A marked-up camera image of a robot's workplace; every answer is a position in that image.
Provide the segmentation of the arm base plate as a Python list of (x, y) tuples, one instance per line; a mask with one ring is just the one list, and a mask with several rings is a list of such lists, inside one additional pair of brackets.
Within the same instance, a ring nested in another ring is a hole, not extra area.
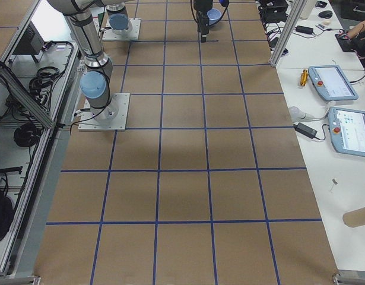
[(100, 113), (92, 109), (81, 114), (82, 122), (78, 124), (79, 131), (124, 131), (128, 117), (130, 102), (129, 93), (113, 93), (111, 103)]
[(110, 23), (107, 21), (106, 26), (101, 34), (103, 41), (137, 41), (141, 26), (140, 18), (129, 19), (129, 29), (113, 30)]

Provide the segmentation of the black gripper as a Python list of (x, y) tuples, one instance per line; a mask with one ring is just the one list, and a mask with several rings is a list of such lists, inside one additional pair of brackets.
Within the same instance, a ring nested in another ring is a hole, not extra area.
[(207, 35), (209, 33), (209, 18), (207, 13), (212, 9), (212, 6), (213, 0), (193, 0), (193, 8), (196, 11), (198, 34), (201, 43), (207, 41)]

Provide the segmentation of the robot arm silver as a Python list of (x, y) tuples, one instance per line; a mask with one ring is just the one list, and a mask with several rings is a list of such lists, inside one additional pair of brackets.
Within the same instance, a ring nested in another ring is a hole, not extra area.
[[(135, 31), (135, 20), (141, 20), (140, 18), (128, 18), (125, 13), (122, 11), (125, 10), (125, 5), (122, 2), (122, 6), (120, 6), (117, 10), (114, 10), (113, 7), (107, 7), (108, 14), (108, 24), (109, 27), (106, 29), (111, 29), (114, 34), (118, 34), (120, 36), (125, 36), (132, 31)], [(208, 12), (212, 10), (213, 1), (190, 1), (191, 13), (194, 21), (197, 25), (197, 33), (200, 37), (201, 43), (205, 43), (207, 41), (207, 35), (209, 34), (210, 29), (210, 18), (208, 16)]]
[(103, 50), (90, 8), (110, 8), (117, 12), (125, 8), (123, 1), (49, 1), (62, 13), (84, 57), (87, 73), (81, 77), (80, 89), (90, 104), (97, 122), (108, 124), (118, 114), (119, 106), (109, 88), (112, 61)]

